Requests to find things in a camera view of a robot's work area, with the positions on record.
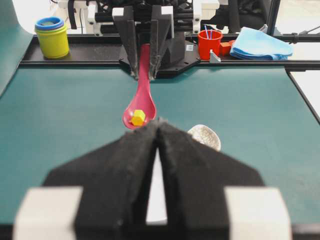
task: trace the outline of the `foam pad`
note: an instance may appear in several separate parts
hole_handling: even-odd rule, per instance
[[[16,215],[13,240],[76,240],[73,228],[82,187],[33,187]]]
[[[145,222],[156,132],[157,125],[148,124],[49,173],[44,186],[83,186],[77,231],[114,236],[123,225]]]
[[[291,223],[274,187],[226,187],[230,240],[291,240]]]
[[[264,186],[259,173],[201,144],[167,123],[158,131],[168,224],[180,226],[187,238],[228,235],[225,186]]]

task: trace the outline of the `blue cloth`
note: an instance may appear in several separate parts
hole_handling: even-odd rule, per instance
[[[242,28],[230,51],[236,58],[257,61],[287,60],[292,54],[288,43],[248,27]]]

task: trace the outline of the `teal mat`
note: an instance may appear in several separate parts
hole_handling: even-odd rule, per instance
[[[25,55],[32,34],[18,23],[12,0],[2,0],[0,7],[0,97]]]
[[[137,82],[118,68],[20,68],[0,99],[0,224],[48,171],[127,130]],[[320,126],[283,68],[194,67],[151,84],[158,116],[214,129],[222,151],[280,188],[293,223],[320,216]]]

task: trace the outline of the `stacked cups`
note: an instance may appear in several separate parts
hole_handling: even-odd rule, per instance
[[[58,59],[69,53],[67,26],[56,16],[40,19],[35,24],[43,55],[48,59]]]

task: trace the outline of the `yellow hexagonal block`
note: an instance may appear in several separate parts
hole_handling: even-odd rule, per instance
[[[136,109],[133,112],[133,117],[131,118],[131,123],[134,126],[142,126],[145,122],[146,114],[140,109]]]

